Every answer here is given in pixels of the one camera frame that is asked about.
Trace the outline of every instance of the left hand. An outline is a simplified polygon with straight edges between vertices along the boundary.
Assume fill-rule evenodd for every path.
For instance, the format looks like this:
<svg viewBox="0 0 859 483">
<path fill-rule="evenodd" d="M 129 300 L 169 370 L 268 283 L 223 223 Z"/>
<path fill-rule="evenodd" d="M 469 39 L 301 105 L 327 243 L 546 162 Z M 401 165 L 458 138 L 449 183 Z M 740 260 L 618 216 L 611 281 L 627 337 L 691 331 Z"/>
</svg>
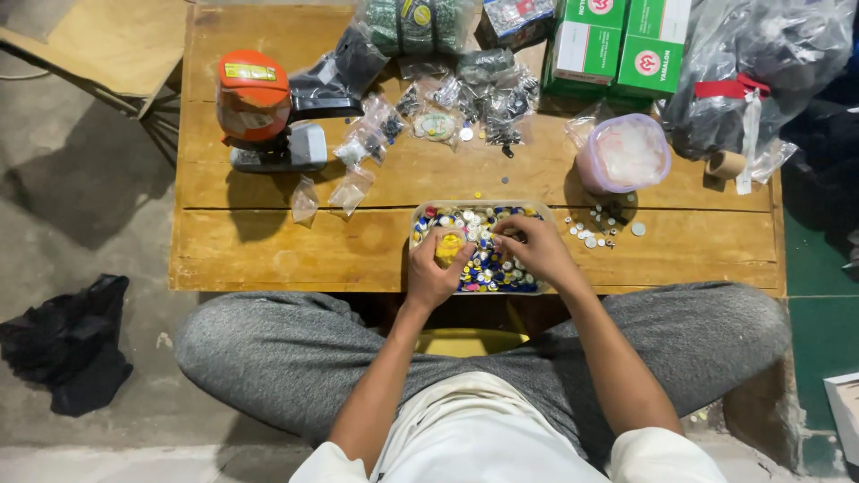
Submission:
<svg viewBox="0 0 859 483">
<path fill-rule="evenodd" d="M 447 269 L 436 264 L 436 244 L 450 229 L 433 228 L 423 242 L 409 252 L 408 294 L 405 303 L 425 311 L 427 316 L 454 294 L 460 285 L 462 269 L 474 253 L 473 243 L 466 243 Z"/>
</svg>

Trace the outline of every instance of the green box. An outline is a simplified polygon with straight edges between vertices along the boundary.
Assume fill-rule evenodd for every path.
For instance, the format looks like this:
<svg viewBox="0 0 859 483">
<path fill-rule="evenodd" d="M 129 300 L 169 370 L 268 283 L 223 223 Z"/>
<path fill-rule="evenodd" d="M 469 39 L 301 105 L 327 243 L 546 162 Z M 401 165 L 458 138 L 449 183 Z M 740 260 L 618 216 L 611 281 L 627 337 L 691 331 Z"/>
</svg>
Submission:
<svg viewBox="0 0 859 483">
<path fill-rule="evenodd" d="M 661 99 L 677 91 L 691 0 L 631 0 L 618 80 L 609 95 Z"/>
<path fill-rule="evenodd" d="M 625 0 L 567 0 L 547 43 L 543 90 L 599 97 L 618 71 Z"/>
</svg>

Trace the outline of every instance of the yamalon logo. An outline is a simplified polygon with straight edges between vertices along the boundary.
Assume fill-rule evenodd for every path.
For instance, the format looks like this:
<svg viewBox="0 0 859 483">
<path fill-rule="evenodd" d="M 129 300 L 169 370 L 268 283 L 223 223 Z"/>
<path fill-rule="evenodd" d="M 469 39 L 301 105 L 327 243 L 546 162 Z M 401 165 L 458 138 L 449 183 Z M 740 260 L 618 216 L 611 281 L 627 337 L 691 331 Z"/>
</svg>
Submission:
<svg viewBox="0 0 859 483">
<path fill-rule="evenodd" d="M 605 15 L 612 11 L 614 0 L 588 0 L 588 9 L 596 15 Z"/>
<path fill-rule="evenodd" d="M 636 55 L 636 70 L 642 76 L 653 76 L 656 72 L 659 72 L 660 64 L 661 61 L 656 52 L 641 51 Z"/>
</svg>

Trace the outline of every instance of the yellow stool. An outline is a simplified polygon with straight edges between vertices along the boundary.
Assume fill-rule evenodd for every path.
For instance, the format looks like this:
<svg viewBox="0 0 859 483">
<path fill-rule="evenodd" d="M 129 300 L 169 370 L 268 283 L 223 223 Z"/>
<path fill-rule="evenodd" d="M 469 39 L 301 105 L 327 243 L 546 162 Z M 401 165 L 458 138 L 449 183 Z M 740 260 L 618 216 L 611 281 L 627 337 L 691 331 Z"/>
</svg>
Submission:
<svg viewBox="0 0 859 483">
<path fill-rule="evenodd" d="M 437 328 L 421 332 L 415 352 L 435 356 L 469 358 L 509 351 L 527 342 L 525 326 L 510 303 L 507 312 L 514 328 L 520 333 L 485 328 Z"/>
</svg>

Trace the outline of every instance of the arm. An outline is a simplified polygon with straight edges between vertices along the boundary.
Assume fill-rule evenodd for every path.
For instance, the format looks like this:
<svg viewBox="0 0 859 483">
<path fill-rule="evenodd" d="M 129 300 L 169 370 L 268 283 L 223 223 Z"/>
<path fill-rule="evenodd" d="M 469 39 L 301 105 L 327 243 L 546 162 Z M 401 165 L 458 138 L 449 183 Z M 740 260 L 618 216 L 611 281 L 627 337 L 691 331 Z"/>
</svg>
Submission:
<svg viewBox="0 0 859 483">
<path fill-rule="evenodd" d="M 473 244 L 469 244 L 457 253 L 447 270 L 442 270 L 433 257 L 443 231 L 433 229 L 423 243 L 409 252 L 405 303 L 379 353 L 340 408 L 328 437 L 350 460 L 360 458 L 367 476 L 373 472 L 391 430 L 417 336 L 433 309 L 454 293 L 462 268 L 474 252 Z"/>
<path fill-rule="evenodd" d="M 597 400 L 614 434 L 659 427 L 682 436 L 665 390 L 603 308 L 557 228 L 536 218 L 515 216 L 501 221 L 495 231 L 510 228 L 524 231 L 528 243 L 496 235 L 497 243 L 560 294 L 578 329 Z"/>
</svg>

